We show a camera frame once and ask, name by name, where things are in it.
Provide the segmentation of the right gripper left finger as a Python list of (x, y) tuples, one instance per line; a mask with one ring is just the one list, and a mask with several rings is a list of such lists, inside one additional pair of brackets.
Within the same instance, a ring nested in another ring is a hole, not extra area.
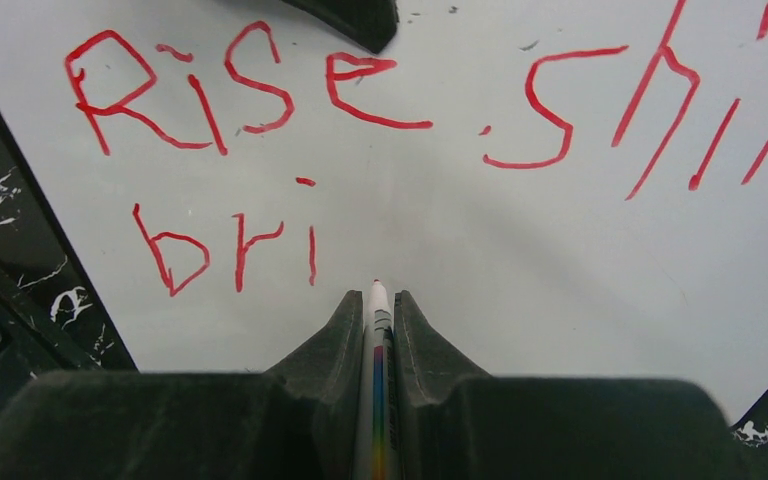
[(54, 371), (0, 415), (0, 479), (348, 479), (363, 300), (262, 373)]

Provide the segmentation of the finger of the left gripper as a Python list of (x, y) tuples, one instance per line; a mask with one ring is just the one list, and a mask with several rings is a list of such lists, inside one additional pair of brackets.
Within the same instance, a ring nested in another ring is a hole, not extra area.
[(397, 34), (395, 0), (284, 0), (321, 20), (372, 54), (380, 54)]

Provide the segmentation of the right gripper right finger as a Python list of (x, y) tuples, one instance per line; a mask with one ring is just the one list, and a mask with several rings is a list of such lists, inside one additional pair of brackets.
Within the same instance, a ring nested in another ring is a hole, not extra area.
[(746, 479), (719, 407), (667, 379), (496, 377), (394, 302), (408, 479)]

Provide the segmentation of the white whiteboard marker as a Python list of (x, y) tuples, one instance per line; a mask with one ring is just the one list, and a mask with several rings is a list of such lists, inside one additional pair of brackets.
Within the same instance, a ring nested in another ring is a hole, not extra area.
[(356, 479), (401, 479), (393, 313), (378, 279), (364, 299), (364, 321), (353, 474)]

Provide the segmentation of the white whiteboard black frame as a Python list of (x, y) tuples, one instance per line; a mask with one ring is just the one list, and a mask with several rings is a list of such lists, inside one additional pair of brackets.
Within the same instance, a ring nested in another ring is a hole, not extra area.
[(143, 370), (408, 290), (496, 374), (768, 387), (768, 1), (0, 1), (0, 113)]

